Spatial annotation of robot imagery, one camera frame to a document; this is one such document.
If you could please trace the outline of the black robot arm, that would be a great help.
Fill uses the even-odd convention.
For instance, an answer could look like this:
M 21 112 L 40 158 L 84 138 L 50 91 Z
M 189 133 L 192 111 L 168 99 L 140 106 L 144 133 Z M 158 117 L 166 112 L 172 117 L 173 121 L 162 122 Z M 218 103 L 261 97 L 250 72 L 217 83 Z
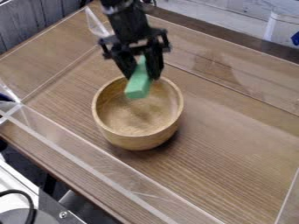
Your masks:
M 112 59 L 126 79 L 136 70 L 134 56 L 144 55 L 148 76 L 157 80 L 164 53 L 170 51 L 166 30 L 148 24 L 138 0 L 100 0 L 113 34 L 97 40 L 105 60 Z

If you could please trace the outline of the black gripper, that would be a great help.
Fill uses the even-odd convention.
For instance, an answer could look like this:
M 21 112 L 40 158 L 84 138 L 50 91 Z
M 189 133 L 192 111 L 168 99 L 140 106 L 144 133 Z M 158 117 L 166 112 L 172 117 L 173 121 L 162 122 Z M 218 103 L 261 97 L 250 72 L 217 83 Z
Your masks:
M 126 79 L 136 70 L 134 55 L 144 53 L 150 79 L 160 78 L 164 69 L 162 53 L 170 51 L 166 30 L 150 27 L 141 5 L 102 5 L 113 33 L 98 39 L 105 59 L 112 59 Z

